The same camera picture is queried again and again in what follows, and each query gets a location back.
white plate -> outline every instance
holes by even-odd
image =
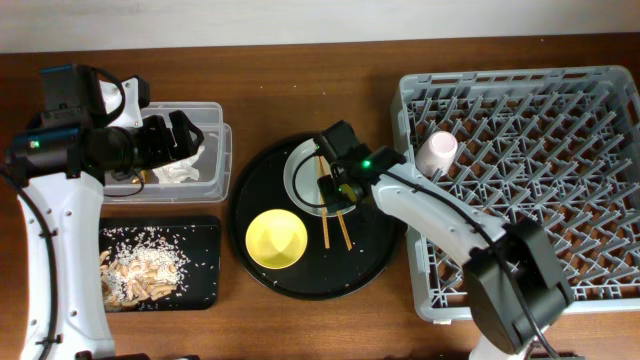
[[[293,192],[293,182],[291,181],[293,179],[293,172],[298,164],[300,164],[304,158],[311,155],[314,151],[316,151],[316,144],[313,142],[313,139],[309,139],[298,145],[298,147],[291,152],[289,158],[287,158],[287,162],[284,164],[283,181],[284,188],[287,191],[287,195],[289,195],[289,199],[291,199],[296,206],[308,214],[322,216],[322,209],[315,209],[300,202]],[[318,188],[317,183],[318,178],[320,177],[318,174],[317,161],[318,160],[316,158],[311,158],[304,163],[302,167],[300,167],[298,177],[296,178],[296,188],[298,189],[298,193],[306,202],[311,204],[322,204],[322,197],[320,196],[320,189]],[[322,161],[326,165],[326,168],[329,169],[327,161],[324,158],[322,158]],[[355,206],[342,210],[342,213],[346,214],[353,209],[355,209]],[[336,216],[336,213],[327,214],[327,217],[334,216]]]

black round tray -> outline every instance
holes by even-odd
[[[298,208],[287,195],[283,170],[289,154],[312,135],[300,135],[266,149],[243,170],[231,194],[228,228],[236,255],[249,273],[266,287],[293,298],[325,300],[363,287],[391,261],[399,243],[398,223],[375,207],[358,206],[344,215],[353,249],[347,250],[338,218],[328,218],[330,248],[324,247],[322,219]],[[307,228],[302,258],[292,266],[271,270],[251,259],[245,234],[262,212],[284,209]]]

white wall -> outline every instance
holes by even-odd
[[[0,0],[0,52],[640,31],[640,0]]]

yellow bowl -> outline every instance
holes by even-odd
[[[304,254],[307,229],[294,213],[269,210],[249,224],[245,241],[253,261],[268,269],[284,269]]]

clear plastic container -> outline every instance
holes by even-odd
[[[231,176],[231,127],[222,119],[222,107],[214,102],[153,102],[141,110],[142,117],[161,115],[171,127],[169,113],[182,110],[204,133],[204,152],[193,167],[200,173],[198,180],[186,179],[178,184],[159,184],[149,172],[144,190],[123,198],[105,197],[105,204],[216,203],[227,197]],[[140,184],[134,177],[116,181],[105,179],[105,194],[122,195],[135,192]]]

